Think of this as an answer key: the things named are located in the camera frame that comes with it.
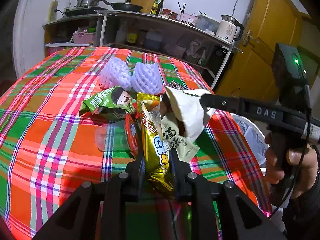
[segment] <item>chopsticks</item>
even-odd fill
[[[182,10],[181,10],[180,3],[178,2],[178,5],[179,5],[179,8],[180,8],[180,12],[181,12],[181,13],[184,13],[184,9],[186,8],[186,4],[187,4],[187,3],[183,3],[183,7],[182,7]]]

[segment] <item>plaid tablecloth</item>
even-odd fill
[[[112,144],[105,152],[96,147],[95,129],[106,120],[78,116],[81,101],[101,90],[99,72],[111,56],[131,70],[137,62],[158,62],[164,84],[209,90],[186,63],[126,49],[64,49],[30,69],[0,98],[0,214],[16,239],[32,238],[83,181],[106,181],[132,161]],[[269,214],[259,166],[229,113],[217,110],[195,143],[194,172],[234,181]],[[128,238],[190,239],[190,206],[149,195],[127,205]]]

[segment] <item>kettle lid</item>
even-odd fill
[[[222,18],[222,20],[227,21],[227,22],[231,22],[234,25],[237,25],[237,23],[238,23],[237,19],[233,18],[230,15],[226,15],[226,14],[225,15],[221,15],[221,18]]]

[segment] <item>clear plastic cup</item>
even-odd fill
[[[124,152],[129,150],[125,120],[104,124],[96,129],[95,141],[101,151]]]

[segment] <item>cartoon face on wrapper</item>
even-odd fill
[[[113,90],[111,99],[117,105],[128,105],[131,102],[131,96],[122,87]]]

